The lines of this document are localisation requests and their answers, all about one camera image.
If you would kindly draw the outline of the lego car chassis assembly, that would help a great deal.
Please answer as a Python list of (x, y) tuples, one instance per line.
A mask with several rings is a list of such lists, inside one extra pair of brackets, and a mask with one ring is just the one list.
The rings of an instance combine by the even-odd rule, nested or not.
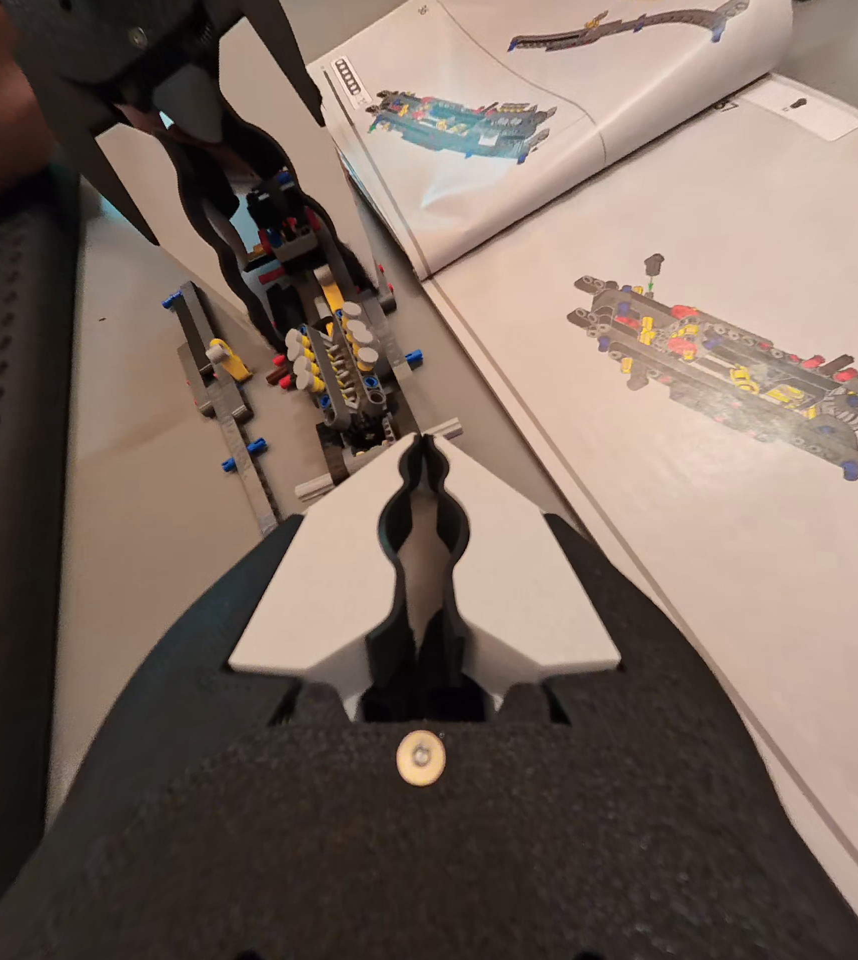
[(245, 266), (286, 344), (267, 382), (300, 392), (319, 416), (327, 471), (295, 489), (310, 505), (404, 435), (420, 432), (411, 400), (423, 355), (405, 353), (387, 323), (396, 300), (381, 266), (375, 284), (363, 277), (287, 168), (245, 194), (245, 212), (259, 238)]

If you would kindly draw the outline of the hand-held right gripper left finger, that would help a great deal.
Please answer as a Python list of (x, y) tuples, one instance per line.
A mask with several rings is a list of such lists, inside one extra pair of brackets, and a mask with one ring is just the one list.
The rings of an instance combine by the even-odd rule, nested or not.
[(296, 533), (230, 654), (236, 672), (365, 690), (365, 638), (390, 615), (397, 572), (379, 522), (404, 490), (419, 434), (386, 448), (301, 516)]

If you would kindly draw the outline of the instruction booklet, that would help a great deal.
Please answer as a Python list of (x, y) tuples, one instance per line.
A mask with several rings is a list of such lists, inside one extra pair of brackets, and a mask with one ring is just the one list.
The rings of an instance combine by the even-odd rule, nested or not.
[(427, 295), (858, 913), (858, 2), (393, 2), (312, 71)]

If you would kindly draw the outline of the long dark grey lego beam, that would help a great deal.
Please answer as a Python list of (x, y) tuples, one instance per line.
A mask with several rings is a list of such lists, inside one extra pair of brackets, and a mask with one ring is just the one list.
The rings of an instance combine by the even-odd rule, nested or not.
[[(203, 294), (198, 287), (197, 289), (210, 320), (212, 331), (214, 333), (213, 338), (224, 340), (219, 336), (219, 332), (214, 325), (205, 294)], [(183, 334), (182, 343), (185, 342), (186, 339)], [(245, 383), (246, 382), (237, 383), (242, 392), (243, 385)], [(246, 426), (252, 421), (252, 419), (243, 424), (237, 423), (227, 407), (219, 402), (219, 400), (216, 401), (216, 409), (218, 411), (217, 417), (209, 418), (203, 415), (202, 416), (218, 426), (219, 433), (225, 442), (227, 458), (222, 464), (222, 472), (225, 475), (234, 475), (240, 480), (245, 498), (254, 514), (259, 532), (262, 536), (267, 536), (278, 527), (280, 522), (278, 508), (275, 505), (270, 486), (268, 485), (267, 480), (257, 464), (258, 457), (266, 451), (267, 444), (263, 438), (252, 439), (246, 435)]]

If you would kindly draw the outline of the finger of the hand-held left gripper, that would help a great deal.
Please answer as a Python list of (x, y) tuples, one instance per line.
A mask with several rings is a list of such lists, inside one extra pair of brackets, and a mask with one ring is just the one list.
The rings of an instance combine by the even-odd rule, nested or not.
[(225, 137), (224, 162), (239, 198), (285, 170), (318, 222), (341, 246), (359, 289), (387, 293), (357, 197), (322, 117), (310, 77), (284, 13), (243, 13), (219, 40), (219, 87), (243, 135)]
[(122, 125), (102, 134), (98, 144), (149, 240), (281, 354), (283, 336), (266, 296), (250, 283), (250, 247), (234, 221), (240, 197), (210, 145), (173, 138), (169, 130)]

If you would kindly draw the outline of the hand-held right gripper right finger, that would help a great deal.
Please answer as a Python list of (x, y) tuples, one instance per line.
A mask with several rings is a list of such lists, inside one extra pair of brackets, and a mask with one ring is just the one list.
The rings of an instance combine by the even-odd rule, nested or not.
[(493, 698), (546, 678), (615, 669), (621, 655), (550, 516), (446, 438), (423, 450), (443, 574), (440, 655), (449, 683)]

